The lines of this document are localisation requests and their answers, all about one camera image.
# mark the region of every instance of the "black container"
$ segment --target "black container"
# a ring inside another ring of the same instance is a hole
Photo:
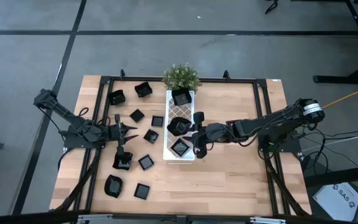
[[[125,102],[125,96],[123,90],[117,90],[109,93],[110,105],[118,105]]]
[[[116,169],[129,170],[131,168],[133,154],[130,152],[124,152],[123,155],[116,153],[114,157],[114,164],[112,165]]]
[[[175,106],[191,103],[191,96],[190,96],[189,89],[181,88],[179,90],[172,90],[172,99]]]
[[[145,97],[153,93],[153,89],[148,82],[143,82],[142,84],[135,86],[135,91],[138,97]]]
[[[182,139],[178,139],[173,146],[171,146],[171,149],[180,157],[182,157],[189,148],[190,146],[186,145]]]
[[[129,115],[136,123],[138,123],[143,117],[144,114],[139,110],[136,109],[134,112]]]
[[[157,140],[157,137],[158,137],[158,133],[149,129],[143,138],[146,139],[148,142],[154,144],[154,142]]]
[[[122,180],[119,177],[109,175],[104,184],[104,193],[108,196],[118,198],[122,190]]]
[[[143,170],[146,170],[154,165],[154,162],[153,162],[152,158],[150,158],[149,155],[146,155],[146,156],[140,158],[138,160],[138,162]]]
[[[191,121],[186,118],[176,117],[168,124],[167,129],[174,136],[181,136],[186,134],[191,126]]]
[[[144,184],[137,184],[134,196],[146,200],[150,187]]]
[[[152,126],[162,127],[163,123],[164,123],[164,117],[163,116],[154,116],[153,115]]]

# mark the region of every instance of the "wooden table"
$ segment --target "wooden table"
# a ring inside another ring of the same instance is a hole
[[[78,95],[75,114],[89,107],[85,118],[91,119],[98,92],[100,76],[84,76]],[[152,115],[165,115],[166,89],[161,82],[149,82],[152,96],[138,98],[134,86],[140,82],[115,81],[114,90],[124,90],[126,102],[123,106],[111,106],[109,116],[121,115],[121,121],[129,126],[129,135],[138,134],[125,146],[125,151],[134,154],[129,171],[112,168],[116,153],[116,142],[109,142],[102,150],[96,178],[91,212],[103,213],[161,213],[189,215],[272,215],[267,185],[265,164],[257,155],[257,141],[243,148],[237,144],[215,144],[204,159],[196,159],[190,165],[167,164],[162,159],[163,128],[151,127]],[[284,91],[280,80],[267,80],[272,111],[286,107]],[[104,107],[104,88],[101,108]],[[262,110],[265,114],[262,89],[260,89]],[[135,123],[129,115],[140,109],[145,117]],[[209,123],[224,123],[227,120],[256,118],[255,98],[251,84],[203,83],[195,97],[195,111],[204,111]],[[148,129],[159,133],[153,145],[143,139]],[[149,154],[155,165],[143,171],[138,159]],[[73,190],[80,176],[84,149],[74,149],[62,160],[53,191],[50,208],[59,206]],[[304,210],[311,213],[308,195],[300,163],[293,154],[281,153],[285,182],[289,191]],[[104,193],[108,175],[123,180],[119,198]],[[150,186],[147,200],[134,197],[137,183]],[[83,191],[80,208],[85,207],[88,187]],[[279,211],[282,201],[276,187]]]

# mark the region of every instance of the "white tray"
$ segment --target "white tray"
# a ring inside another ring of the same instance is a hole
[[[195,159],[195,155],[193,152],[193,145],[192,143],[182,139],[188,146],[190,146],[189,150],[184,154],[182,157],[177,155],[176,153],[172,152],[170,149],[171,146],[176,142],[178,138],[181,138],[183,136],[175,137],[173,134],[171,134],[167,126],[171,122],[171,119],[180,116],[182,118],[189,119],[192,124],[194,124],[193,121],[193,114],[194,114],[194,107],[195,107],[195,94],[194,91],[190,91],[191,96],[191,103],[187,103],[185,105],[181,106],[175,106],[173,104],[172,99],[172,91],[167,90],[167,102],[165,106],[165,134],[164,134],[164,149],[163,149],[163,159],[166,161],[172,161],[172,162],[180,162],[180,161],[193,161]],[[191,132],[185,134],[184,136],[191,136]]]

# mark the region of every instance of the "potted plant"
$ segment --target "potted plant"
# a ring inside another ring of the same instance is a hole
[[[190,67],[188,63],[179,65],[173,64],[172,67],[164,72],[164,78],[162,81],[167,86],[167,90],[187,88],[196,93],[197,88],[201,86],[197,70]]]

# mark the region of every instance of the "gray concrete floor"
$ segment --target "gray concrete floor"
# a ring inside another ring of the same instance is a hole
[[[88,1],[80,30],[356,30],[345,4],[280,1]],[[72,28],[80,0],[0,0],[0,29]],[[0,215],[9,213],[41,113],[32,99],[51,88],[68,36],[0,36]],[[288,103],[314,98],[322,105],[358,85],[315,84],[313,75],[345,76],[358,68],[358,39],[196,35],[77,36],[58,100],[73,110],[83,75],[161,76],[189,62],[202,77],[282,79]],[[326,111],[319,128],[334,134],[358,129],[358,95]],[[53,117],[63,129],[66,122]],[[319,140],[319,136],[310,136]],[[303,149],[315,143],[302,140]],[[358,140],[330,147],[358,163]],[[57,175],[62,140],[50,124],[24,212],[45,212]],[[331,170],[353,167],[327,152]]]

